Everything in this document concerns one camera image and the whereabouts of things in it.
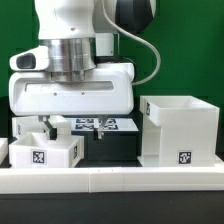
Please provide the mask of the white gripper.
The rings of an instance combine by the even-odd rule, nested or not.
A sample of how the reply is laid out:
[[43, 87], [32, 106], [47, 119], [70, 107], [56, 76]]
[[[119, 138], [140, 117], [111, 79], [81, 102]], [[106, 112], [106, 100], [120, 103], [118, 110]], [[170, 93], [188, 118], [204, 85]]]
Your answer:
[[60, 83], [47, 72], [17, 72], [9, 81], [9, 102], [17, 116], [38, 117], [49, 140], [57, 129], [44, 115], [100, 115], [96, 139], [104, 136], [108, 116], [129, 114], [134, 106], [132, 63], [102, 63], [85, 72], [85, 80]]

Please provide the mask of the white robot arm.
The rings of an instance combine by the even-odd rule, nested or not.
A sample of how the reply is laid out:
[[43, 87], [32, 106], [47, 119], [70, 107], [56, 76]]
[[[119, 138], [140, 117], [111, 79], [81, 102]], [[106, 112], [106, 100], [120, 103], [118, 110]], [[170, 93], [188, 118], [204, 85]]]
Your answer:
[[39, 46], [10, 58], [9, 102], [17, 116], [36, 115], [48, 138], [52, 115], [97, 116], [96, 137], [110, 115], [134, 106], [135, 70], [114, 56], [115, 33], [139, 38], [153, 20], [156, 0], [34, 0]]

